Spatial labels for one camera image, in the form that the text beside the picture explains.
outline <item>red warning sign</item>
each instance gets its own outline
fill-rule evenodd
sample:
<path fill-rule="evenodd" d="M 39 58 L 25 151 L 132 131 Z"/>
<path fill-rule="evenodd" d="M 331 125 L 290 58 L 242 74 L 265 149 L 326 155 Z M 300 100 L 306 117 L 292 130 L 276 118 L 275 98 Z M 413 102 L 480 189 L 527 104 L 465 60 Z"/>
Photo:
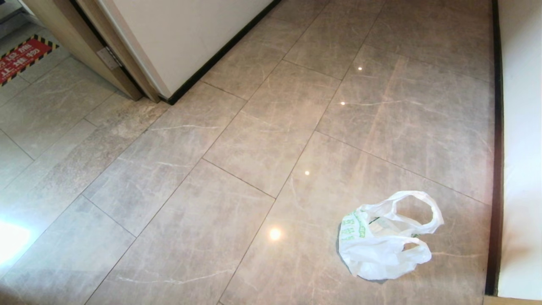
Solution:
<path fill-rule="evenodd" d="M 56 47 L 57 45 L 37 35 L 21 43 L 0 59 L 0 84 L 5 85 L 26 67 L 33 65 Z"/>

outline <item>yellow and black stripe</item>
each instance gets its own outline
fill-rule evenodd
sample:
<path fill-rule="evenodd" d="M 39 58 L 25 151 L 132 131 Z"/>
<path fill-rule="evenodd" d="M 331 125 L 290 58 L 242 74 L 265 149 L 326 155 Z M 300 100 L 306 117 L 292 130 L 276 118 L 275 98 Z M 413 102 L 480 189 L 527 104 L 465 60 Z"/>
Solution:
<path fill-rule="evenodd" d="M 21 74 L 24 72 L 24 70 L 26 70 L 28 67 L 34 65 L 35 63 L 37 63 L 38 61 L 42 60 L 45 56 L 49 55 L 53 50 L 56 50 L 58 48 L 60 48 L 59 45 L 57 45 L 56 43 L 52 42 L 52 41 L 49 41 L 39 35 L 32 35 L 30 38 L 26 39 L 25 41 L 19 43 L 18 46 L 16 46 L 15 48 L 9 50 L 9 52 L 5 53 L 4 55 L 2 55 L 0 57 L 0 59 L 8 56 L 9 54 L 11 54 L 13 51 L 15 51 L 16 49 L 19 49 L 21 46 L 23 46 L 25 43 L 27 43 L 29 40 L 31 39 L 35 39 L 47 46 L 50 46 L 51 47 L 51 50 L 47 51 L 47 53 L 41 55 L 40 57 L 36 58 L 35 60 L 31 61 L 30 63 L 28 63 L 26 66 L 24 66 L 22 69 L 20 69 L 17 73 L 13 74 L 12 76 L 10 76 L 6 81 L 4 81 L 2 83 L 2 85 L 0 85 L 0 87 L 4 86 L 5 84 L 7 84 L 10 80 L 14 79 L 17 75 Z"/>

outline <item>tile floor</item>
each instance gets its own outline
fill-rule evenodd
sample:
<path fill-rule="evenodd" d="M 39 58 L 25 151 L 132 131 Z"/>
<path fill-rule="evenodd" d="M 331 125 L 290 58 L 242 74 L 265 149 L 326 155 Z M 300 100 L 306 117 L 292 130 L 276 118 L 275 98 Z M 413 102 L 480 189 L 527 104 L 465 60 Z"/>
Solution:
<path fill-rule="evenodd" d="M 283 0 L 172 107 L 35 65 L 0 88 L 0 303 L 480 305 L 491 30 L 486 0 Z M 351 276 L 342 217 L 407 189 L 432 260 Z"/>

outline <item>plastic bag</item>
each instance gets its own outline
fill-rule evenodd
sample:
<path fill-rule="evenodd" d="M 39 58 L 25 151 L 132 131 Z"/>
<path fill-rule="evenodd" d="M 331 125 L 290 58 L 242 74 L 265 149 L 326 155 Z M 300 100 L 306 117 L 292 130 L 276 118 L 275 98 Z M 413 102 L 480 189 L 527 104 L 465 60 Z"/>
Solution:
<path fill-rule="evenodd" d="M 422 225 L 397 214 L 397 202 L 407 196 L 431 207 L 431 222 Z M 442 224 L 435 200 L 425 192 L 404 190 L 379 204 L 362 205 L 345 216 L 339 232 L 339 253 L 353 276 L 368 280 L 398 278 L 431 259 L 429 247 L 417 236 L 434 233 Z M 403 251 L 404 245 L 410 243 L 417 246 Z"/>

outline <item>door hinge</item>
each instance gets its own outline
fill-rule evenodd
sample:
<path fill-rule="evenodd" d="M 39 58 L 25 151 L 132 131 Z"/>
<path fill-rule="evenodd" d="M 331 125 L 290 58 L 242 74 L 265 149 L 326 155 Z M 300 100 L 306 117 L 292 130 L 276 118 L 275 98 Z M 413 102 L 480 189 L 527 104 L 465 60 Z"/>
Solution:
<path fill-rule="evenodd" d="M 110 70 L 117 67 L 122 67 L 122 63 L 108 46 L 105 46 L 103 49 L 96 52 L 96 54 L 102 59 L 102 61 L 104 61 Z"/>

